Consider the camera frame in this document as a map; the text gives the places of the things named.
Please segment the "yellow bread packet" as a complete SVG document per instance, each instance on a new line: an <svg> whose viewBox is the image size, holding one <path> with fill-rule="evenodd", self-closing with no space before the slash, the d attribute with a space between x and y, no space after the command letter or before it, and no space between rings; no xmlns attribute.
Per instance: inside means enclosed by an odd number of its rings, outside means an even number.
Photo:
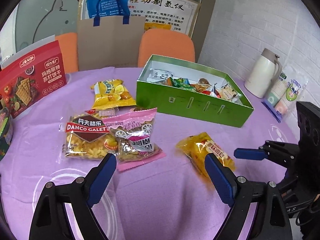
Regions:
<svg viewBox="0 0 320 240"><path fill-rule="evenodd" d="M210 153L215 155L223 166L235 171L234 160L206 132L182 139L176 144L176 148L183 152L198 172L206 178L209 178L209 175L204 161L206 155Z"/></svg>

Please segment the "red white blue snack bag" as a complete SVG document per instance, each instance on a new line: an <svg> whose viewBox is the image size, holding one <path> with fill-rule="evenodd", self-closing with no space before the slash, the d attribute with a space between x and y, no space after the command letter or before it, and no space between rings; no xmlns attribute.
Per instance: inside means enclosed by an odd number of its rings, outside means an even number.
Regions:
<svg viewBox="0 0 320 240"><path fill-rule="evenodd" d="M210 96L215 97L215 98L221 98L220 92L219 90L216 88L217 83L215 83L212 87L211 87L211 91L210 91Z"/></svg>

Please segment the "red fried chicken snack bag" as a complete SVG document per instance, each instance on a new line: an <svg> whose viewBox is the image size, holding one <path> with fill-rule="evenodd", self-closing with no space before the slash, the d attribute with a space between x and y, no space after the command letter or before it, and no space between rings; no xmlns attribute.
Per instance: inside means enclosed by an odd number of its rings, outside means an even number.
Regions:
<svg viewBox="0 0 320 240"><path fill-rule="evenodd" d="M196 89L196 92L210 95L213 89L213 86L208 84L192 84L192 86Z"/></svg>

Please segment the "brown braised meat packet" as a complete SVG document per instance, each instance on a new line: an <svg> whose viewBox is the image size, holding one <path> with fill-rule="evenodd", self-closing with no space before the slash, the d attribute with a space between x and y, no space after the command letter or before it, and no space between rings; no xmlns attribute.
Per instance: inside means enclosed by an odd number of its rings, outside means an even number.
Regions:
<svg viewBox="0 0 320 240"><path fill-rule="evenodd" d="M210 86L210 83L207 79L205 78L200 78L197 82L199 85L207 85L207 86Z"/></svg>

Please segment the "green snack packet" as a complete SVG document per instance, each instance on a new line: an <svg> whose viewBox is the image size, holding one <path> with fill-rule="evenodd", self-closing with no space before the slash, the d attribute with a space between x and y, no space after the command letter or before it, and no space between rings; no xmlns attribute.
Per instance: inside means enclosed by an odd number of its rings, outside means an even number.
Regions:
<svg viewBox="0 0 320 240"><path fill-rule="evenodd" d="M189 80L185 78L173 79L172 85L176 88L181 88L188 91L194 92L196 90L196 88L189 83Z"/></svg>

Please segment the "pink wafer snack bag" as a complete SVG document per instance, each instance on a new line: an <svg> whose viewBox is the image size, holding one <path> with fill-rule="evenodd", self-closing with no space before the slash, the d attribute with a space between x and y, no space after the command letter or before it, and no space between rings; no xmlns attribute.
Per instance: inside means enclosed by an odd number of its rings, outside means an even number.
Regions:
<svg viewBox="0 0 320 240"><path fill-rule="evenodd" d="M148 164L165 157L163 150L151 140L157 108L132 111L103 120L118 142L119 172Z"/></svg>

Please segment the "white nougat packet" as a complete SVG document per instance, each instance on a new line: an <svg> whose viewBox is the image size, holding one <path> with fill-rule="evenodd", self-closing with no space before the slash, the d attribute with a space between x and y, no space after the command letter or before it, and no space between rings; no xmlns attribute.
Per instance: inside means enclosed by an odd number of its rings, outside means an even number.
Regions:
<svg viewBox="0 0 320 240"><path fill-rule="evenodd" d="M242 94L237 92L230 83L224 84L219 90L220 97L227 101L237 102L241 98Z"/></svg>

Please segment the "paper cup stack pack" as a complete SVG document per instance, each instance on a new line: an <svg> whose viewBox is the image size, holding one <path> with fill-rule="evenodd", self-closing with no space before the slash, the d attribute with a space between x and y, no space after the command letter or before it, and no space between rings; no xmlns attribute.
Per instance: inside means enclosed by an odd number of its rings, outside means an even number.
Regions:
<svg viewBox="0 0 320 240"><path fill-rule="evenodd" d="M301 72L292 68L285 69L262 99L262 104L277 122L281 123L296 104L307 84L308 78Z"/></svg>

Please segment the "white thermos jug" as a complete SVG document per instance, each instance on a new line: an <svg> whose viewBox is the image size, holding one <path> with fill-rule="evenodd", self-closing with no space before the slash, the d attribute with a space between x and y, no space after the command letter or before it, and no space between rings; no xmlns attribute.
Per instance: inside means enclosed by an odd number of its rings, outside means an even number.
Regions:
<svg viewBox="0 0 320 240"><path fill-rule="evenodd" d="M280 56L265 48L255 62L244 87L257 98L262 99L282 72Z"/></svg>

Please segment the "Danco Galet waffle bag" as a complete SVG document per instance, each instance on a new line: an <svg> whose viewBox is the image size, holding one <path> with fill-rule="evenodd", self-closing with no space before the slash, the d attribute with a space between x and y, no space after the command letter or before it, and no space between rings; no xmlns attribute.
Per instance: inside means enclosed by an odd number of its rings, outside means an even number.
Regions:
<svg viewBox="0 0 320 240"><path fill-rule="evenodd" d="M118 142L103 120L116 115L117 109L90 109L68 117L60 125L65 135L61 155L67 158L101 160L116 154Z"/></svg>

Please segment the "purple tablecloth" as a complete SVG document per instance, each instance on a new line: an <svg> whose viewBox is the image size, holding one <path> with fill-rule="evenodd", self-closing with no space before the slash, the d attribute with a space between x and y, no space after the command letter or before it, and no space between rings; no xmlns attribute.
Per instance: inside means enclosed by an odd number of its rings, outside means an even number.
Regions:
<svg viewBox="0 0 320 240"><path fill-rule="evenodd" d="M65 156L65 127L94 101L91 86L103 79L121 79L136 92L139 68L104 68L76 72L67 85L45 96L13 121L11 145L1 160L1 196L9 228L28 239L39 195L49 181L68 184L99 165L98 159ZM240 127L157 113L146 127L158 149L142 159L131 155L120 164L93 212L109 239L213 239L229 207L212 182L201 175L176 144L207 133L230 157L236 148L257 148L266 140L297 142L285 123L251 96L253 113Z"/></svg>

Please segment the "green cardboard box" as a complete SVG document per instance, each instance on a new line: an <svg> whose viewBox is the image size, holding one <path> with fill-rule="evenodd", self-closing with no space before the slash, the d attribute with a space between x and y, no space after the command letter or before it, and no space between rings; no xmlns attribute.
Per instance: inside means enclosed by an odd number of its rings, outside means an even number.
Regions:
<svg viewBox="0 0 320 240"><path fill-rule="evenodd" d="M204 78L214 89L229 84L240 94L240 98L232 102L184 88L151 82L153 73L171 73L173 78L186 78L190 83ZM248 98L228 74L201 64L160 55L152 55L143 68L137 80L136 102L144 108L157 108L160 113L233 127L242 127L254 111Z"/></svg>

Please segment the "right orange chair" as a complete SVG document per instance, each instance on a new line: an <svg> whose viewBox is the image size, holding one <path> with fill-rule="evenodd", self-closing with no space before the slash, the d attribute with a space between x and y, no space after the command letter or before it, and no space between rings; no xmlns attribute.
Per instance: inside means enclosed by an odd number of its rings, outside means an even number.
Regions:
<svg viewBox="0 0 320 240"><path fill-rule="evenodd" d="M143 68L151 55L195 62L195 48L191 38L183 33L167 29L149 29L143 34L137 66Z"/></svg>

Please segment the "red cracker box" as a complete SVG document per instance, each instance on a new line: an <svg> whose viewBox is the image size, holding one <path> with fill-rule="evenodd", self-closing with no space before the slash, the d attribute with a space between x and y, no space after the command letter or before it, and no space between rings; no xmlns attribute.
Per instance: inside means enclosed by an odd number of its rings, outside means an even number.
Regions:
<svg viewBox="0 0 320 240"><path fill-rule="evenodd" d="M13 118L66 84L58 41L26 53L1 71L1 97Z"/></svg>

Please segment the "left orange chair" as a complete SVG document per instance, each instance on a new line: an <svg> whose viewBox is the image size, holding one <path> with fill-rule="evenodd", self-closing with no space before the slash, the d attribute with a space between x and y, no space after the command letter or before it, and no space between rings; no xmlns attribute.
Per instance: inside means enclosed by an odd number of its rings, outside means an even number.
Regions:
<svg viewBox="0 0 320 240"><path fill-rule="evenodd" d="M66 74L79 71L78 66L78 36L77 33L66 33L55 36L59 42L63 65Z"/></svg>

